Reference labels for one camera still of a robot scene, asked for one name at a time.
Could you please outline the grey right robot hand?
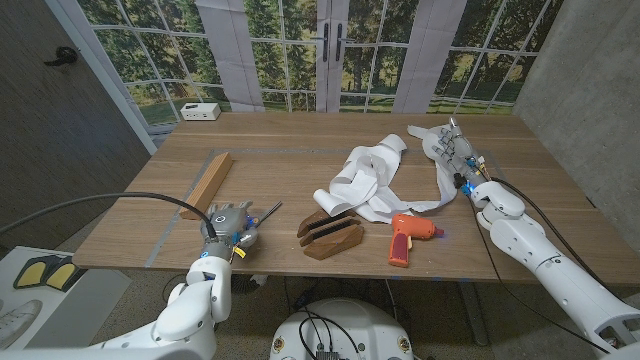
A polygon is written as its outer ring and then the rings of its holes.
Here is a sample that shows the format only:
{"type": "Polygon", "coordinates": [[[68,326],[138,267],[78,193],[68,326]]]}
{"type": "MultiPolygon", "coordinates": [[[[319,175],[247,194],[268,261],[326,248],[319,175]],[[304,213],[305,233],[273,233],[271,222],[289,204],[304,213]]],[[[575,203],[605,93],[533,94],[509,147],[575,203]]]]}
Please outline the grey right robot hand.
{"type": "Polygon", "coordinates": [[[484,157],[463,135],[454,117],[448,124],[428,129],[423,144],[427,156],[452,176],[454,187],[464,194],[490,180],[484,157]]]}

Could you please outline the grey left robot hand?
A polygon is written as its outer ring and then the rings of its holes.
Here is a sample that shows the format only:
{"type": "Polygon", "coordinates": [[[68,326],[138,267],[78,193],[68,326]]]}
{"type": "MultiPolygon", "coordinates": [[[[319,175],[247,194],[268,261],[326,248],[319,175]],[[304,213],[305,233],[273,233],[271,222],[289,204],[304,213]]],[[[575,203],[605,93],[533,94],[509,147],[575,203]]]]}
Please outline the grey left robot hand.
{"type": "Polygon", "coordinates": [[[212,204],[206,215],[212,224],[216,236],[208,234],[206,222],[200,226],[204,238],[204,246],[200,257],[219,257],[231,260],[234,250],[247,250],[258,240],[258,231],[248,209],[253,204],[251,200],[241,202],[237,207],[233,203],[225,203],[218,207],[212,204]]]}

